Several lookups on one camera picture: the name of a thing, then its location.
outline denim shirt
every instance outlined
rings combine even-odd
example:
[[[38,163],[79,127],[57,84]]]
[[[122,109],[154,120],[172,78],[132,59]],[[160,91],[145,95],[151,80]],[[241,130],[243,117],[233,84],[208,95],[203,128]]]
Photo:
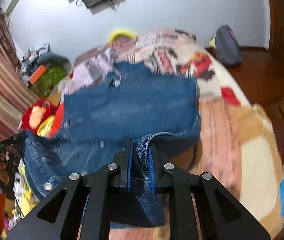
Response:
[[[126,212],[111,212],[111,219],[130,226],[164,225],[161,196],[153,194],[150,179],[149,145],[167,141],[175,145],[169,152],[173,157],[196,144],[200,136],[196,80],[154,74],[143,62],[121,62],[102,83],[65,96],[64,102],[62,126],[51,140],[26,131],[20,145],[35,196],[44,198],[73,172],[96,172],[132,138],[131,193],[113,201],[111,208],[122,205]],[[137,205],[144,218],[132,214]]]

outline gray backpack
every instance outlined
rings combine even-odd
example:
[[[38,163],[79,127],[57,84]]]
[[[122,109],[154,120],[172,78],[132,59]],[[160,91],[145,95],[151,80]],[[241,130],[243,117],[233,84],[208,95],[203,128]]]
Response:
[[[224,66],[235,66],[242,63],[241,50],[229,25],[222,25],[210,42],[215,57]]]

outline bed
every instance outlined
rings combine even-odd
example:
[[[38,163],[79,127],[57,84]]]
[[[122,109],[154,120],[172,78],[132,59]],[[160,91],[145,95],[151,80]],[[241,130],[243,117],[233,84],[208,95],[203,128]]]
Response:
[[[284,224],[283,173],[272,124],[261,106],[251,106],[227,69],[193,35],[176,29],[117,40],[80,55],[71,78],[60,86],[61,101],[65,94],[100,82],[121,61],[144,61],[158,74],[197,78],[201,140],[172,162],[194,174],[211,172],[273,239]],[[168,226],[110,232],[112,240],[168,238]]]

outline red plush toy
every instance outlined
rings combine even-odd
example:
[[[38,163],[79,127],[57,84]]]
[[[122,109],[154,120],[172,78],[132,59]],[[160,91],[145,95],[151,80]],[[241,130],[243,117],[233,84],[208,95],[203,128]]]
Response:
[[[22,129],[29,129],[35,134],[42,122],[44,122],[50,115],[55,115],[58,107],[45,99],[40,98],[34,105],[29,107],[22,117]]]

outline wooden floor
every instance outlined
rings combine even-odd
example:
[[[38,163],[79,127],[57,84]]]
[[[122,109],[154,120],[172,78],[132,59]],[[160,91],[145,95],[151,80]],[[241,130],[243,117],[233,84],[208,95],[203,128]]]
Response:
[[[284,95],[284,66],[264,51],[242,51],[241,66],[228,67],[250,103],[260,104],[272,121],[278,150],[284,162],[284,117],[279,109]]]

